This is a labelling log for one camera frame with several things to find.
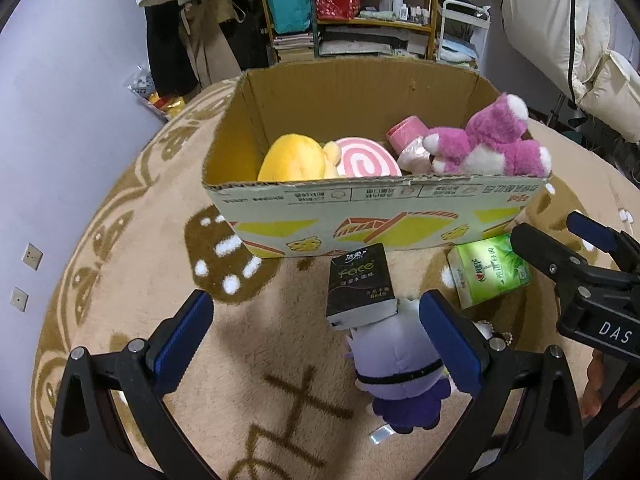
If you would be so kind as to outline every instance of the blue gripper pad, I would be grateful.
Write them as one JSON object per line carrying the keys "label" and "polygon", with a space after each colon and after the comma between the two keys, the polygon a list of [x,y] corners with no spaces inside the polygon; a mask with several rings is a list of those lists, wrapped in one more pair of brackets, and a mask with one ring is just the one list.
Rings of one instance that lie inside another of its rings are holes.
{"label": "blue gripper pad", "polygon": [[212,322],[211,296],[202,290],[194,290],[178,313],[156,328],[149,338],[145,363],[159,397],[177,390]]}
{"label": "blue gripper pad", "polygon": [[574,235],[587,240],[604,253],[615,252],[618,248],[616,237],[611,229],[577,211],[569,213],[566,226]]}
{"label": "blue gripper pad", "polygon": [[482,334],[471,321],[457,314],[437,290],[422,295],[418,313],[458,389],[475,397],[489,364]]}

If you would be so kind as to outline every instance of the white plush belly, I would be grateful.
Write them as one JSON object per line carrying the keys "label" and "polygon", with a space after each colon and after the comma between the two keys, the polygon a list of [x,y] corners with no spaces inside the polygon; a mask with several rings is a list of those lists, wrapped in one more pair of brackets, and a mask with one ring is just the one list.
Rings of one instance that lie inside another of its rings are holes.
{"label": "white plush belly", "polygon": [[462,165],[463,173],[481,175],[504,174],[504,155],[478,144]]}

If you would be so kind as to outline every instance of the stack of books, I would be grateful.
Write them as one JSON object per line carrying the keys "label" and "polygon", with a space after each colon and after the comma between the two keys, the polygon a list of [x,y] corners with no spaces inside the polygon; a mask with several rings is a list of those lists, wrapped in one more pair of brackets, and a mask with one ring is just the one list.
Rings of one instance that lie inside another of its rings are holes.
{"label": "stack of books", "polygon": [[314,59],[314,36],[311,32],[278,36],[273,39],[273,46],[282,63]]}

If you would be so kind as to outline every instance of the green tissue pack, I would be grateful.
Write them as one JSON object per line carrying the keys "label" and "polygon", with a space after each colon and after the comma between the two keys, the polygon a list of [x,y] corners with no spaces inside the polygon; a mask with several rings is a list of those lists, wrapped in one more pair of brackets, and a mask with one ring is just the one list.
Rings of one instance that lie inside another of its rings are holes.
{"label": "green tissue pack", "polygon": [[510,234],[453,248],[447,255],[462,308],[527,285],[529,265],[511,248]]}

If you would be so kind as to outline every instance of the black headband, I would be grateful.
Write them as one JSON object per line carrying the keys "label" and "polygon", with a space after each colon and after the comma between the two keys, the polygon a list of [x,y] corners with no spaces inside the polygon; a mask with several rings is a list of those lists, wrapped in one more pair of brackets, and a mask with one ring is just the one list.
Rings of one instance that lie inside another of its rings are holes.
{"label": "black headband", "polygon": [[356,372],[358,376],[358,380],[362,384],[400,384],[407,383],[408,381],[413,381],[414,379],[419,379],[421,377],[427,376],[432,372],[435,372],[439,368],[442,367],[442,359],[438,359],[437,361],[431,363],[430,365],[426,365],[424,368],[420,370],[416,370],[415,372],[404,372],[401,374],[393,374],[387,377],[367,377],[364,375],[360,375]]}

